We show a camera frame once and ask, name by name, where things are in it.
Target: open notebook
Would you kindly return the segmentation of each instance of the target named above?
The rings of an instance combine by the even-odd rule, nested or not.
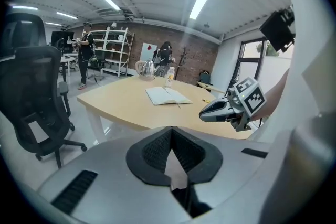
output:
[[[154,87],[146,89],[146,92],[154,105],[193,103],[178,91],[172,90],[170,88]]]

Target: gray floor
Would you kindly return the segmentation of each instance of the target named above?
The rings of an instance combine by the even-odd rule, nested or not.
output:
[[[125,76],[118,78],[111,74],[104,74],[104,79],[98,81],[98,83],[103,86],[124,78]],[[61,75],[59,75],[58,81],[62,81]],[[88,87],[80,91],[77,89],[79,82],[79,71],[72,71],[71,76],[67,76],[67,83],[69,86],[68,99],[71,108],[70,121],[75,125],[76,129],[74,132],[69,131],[66,138],[73,141],[83,142],[87,148],[91,148],[97,144],[97,140],[88,121],[85,107],[77,101],[76,96],[100,86],[95,83],[93,78],[91,78],[87,81]],[[109,140],[134,133],[134,131],[128,127],[120,126],[106,119],[102,119],[102,124]],[[31,124],[30,127],[38,142],[47,137],[38,124]],[[35,154],[25,151],[16,139],[12,124],[2,114],[0,114],[0,145],[1,153],[14,178],[25,183],[34,190],[36,190],[58,169],[53,153],[44,156],[43,160],[39,162],[36,159]],[[67,164],[82,153],[80,147],[63,146],[60,151],[62,164]],[[169,156],[165,173],[172,178],[173,188],[185,187],[186,174],[183,172],[173,153]]]

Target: red brick wall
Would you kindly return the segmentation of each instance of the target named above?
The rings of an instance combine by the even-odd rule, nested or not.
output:
[[[92,30],[103,30],[111,24],[96,24]],[[177,69],[177,64],[180,61],[183,46],[187,47],[187,55],[185,64],[178,71],[177,80],[195,85],[201,71],[207,70],[212,72],[217,53],[218,45],[193,35],[183,32],[145,24],[135,23],[117,23],[117,28],[123,26],[129,28],[129,31],[134,32],[134,40],[131,49],[129,68],[134,69],[134,65],[140,59],[142,44],[149,43],[160,47],[165,41],[170,41],[173,48],[173,57],[176,63],[172,64]],[[78,27],[68,31],[75,32],[75,38],[81,37],[83,28]]]

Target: woman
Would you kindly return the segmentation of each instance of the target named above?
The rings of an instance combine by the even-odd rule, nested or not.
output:
[[[170,49],[172,49],[172,46],[169,41],[166,41],[160,48],[160,63],[155,69],[155,75],[158,77],[164,77],[167,73],[167,65],[171,62],[175,62],[174,58],[170,60],[170,55],[173,53],[173,50],[170,51]]]

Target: water bottle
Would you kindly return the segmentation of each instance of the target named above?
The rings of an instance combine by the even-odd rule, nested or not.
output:
[[[175,75],[175,67],[170,67],[166,75],[166,87],[170,88],[172,86],[172,82],[174,80]]]

